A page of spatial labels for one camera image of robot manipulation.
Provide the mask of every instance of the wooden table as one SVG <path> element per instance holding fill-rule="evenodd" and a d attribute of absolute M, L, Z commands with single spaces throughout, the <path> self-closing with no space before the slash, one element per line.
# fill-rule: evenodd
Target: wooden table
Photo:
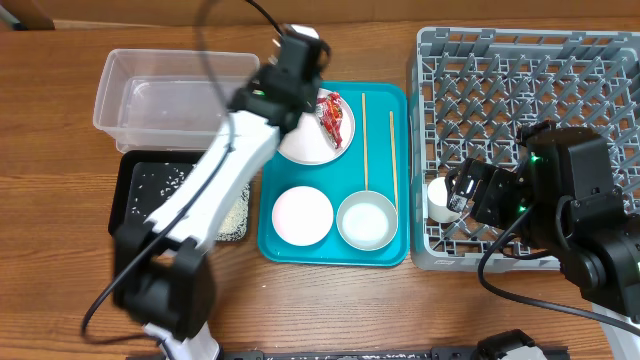
<path fill-rule="evenodd" d="M 405 88 L 406 61 L 424 26 L 640 30 L 640 19 L 440 21 L 319 26 L 331 44 L 327 79 Z M 208 31 L 212 49 L 271 53 L 268 26 Z M 154 350 L 139 340 L 91 346 L 80 319 L 110 280 L 107 221 L 121 154 L 91 124 L 96 88 L 115 48 L 191 49 L 189 28 L 0 34 L 0 358 L 122 359 Z M 260 176 L 254 183 L 259 198 Z M 393 269 L 274 264 L 250 239 L 212 256 L 219 299 L 210 318 L 227 350 L 425 349 L 469 345 L 521 328 L 574 359 L 610 358 L 597 323 L 502 300 L 474 274 L 426 272 L 409 258 Z M 588 309 L 557 273 L 491 280 L 515 292 Z M 110 301 L 90 331 L 140 331 Z"/>

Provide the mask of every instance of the candy wrapper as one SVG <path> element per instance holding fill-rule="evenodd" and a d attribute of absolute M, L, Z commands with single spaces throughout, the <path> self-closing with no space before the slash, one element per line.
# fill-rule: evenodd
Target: candy wrapper
<path fill-rule="evenodd" d="M 320 121 L 320 127 L 336 149 L 340 148 L 342 144 L 342 137 L 340 137 L 340 125 L 342 124 L 341 100 L 340 94 L 332 92 L 326 97 L 319 98 L 316 104 L 316 117 Z"/>

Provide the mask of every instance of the teal tray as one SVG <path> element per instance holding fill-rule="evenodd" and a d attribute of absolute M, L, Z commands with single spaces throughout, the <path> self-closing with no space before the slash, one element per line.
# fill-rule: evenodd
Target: teal tray
<path fill-rule="evenodd" d="M 337 91 L 349 104 L 356 121 L 356 133 L 349 148 L 338 159 L 324 165 L 299 165 L 276 153 L 262 175 L 258 247 L 276 262 L 395 266 L 409 250 L 409 129 L 407 99 L 391 84 L 324 82 L 323 88 Z M 335 223 L 338 207 L 347 196 L 364 190 L 364 143 L 362 136 L 362 93 L 367 98 L 367 139 L 369 190 L 385 195 L 392 203 L 393 170 L 389 111 L 393 111 L 398 171 L 398 231 L 389 245 L 376 251 L 361 251 L 347 244 Z M 276 233 L 271 212 L 276 199 L 295 186 L 311 186 L 322 191 L 333 205 L 334 222 L 327 236 L 317 244 L 293 246 Z"/>

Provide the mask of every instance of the gray plastic crate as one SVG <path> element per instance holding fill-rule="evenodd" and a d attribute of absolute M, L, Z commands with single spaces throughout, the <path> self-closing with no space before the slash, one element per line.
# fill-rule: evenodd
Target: gray plastic crate
<path fill-rule="evenodd" d="M 427 184 L 466 157 L 513 169 L 519 125 L 553 119 L 608 139 L 613 178 L 640 212 L 640 33 L 424 28 L 409 62 L 411 257 L 425 270 L 475 271 L 501 232 L 468 216 L 428 219 Z M 529 254 L 513 243 L 510 251 Z M 487 271 L 553 270 L 553 258 L 493 255 Z"/>

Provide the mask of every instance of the wooden chopstick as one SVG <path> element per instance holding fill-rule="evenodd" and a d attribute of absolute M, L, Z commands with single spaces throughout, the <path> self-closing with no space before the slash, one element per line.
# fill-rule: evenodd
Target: wooden chopstick
<path fill-rule="evenodd" d="M 393 126 L 393 111 L 389 111 L 391 119 L 391 161 L 393 162 L 393 195 L 396 200 L 396 211 L 398 211 L 398 171 L 396 169 L 396 135 Z"/>
<path fill-rule="evenodd" d="M 369 191 L 369 160 L 367 159 L 367 102 L 362 93 L 362 132 L 364 137 L 364 189 Z"/>

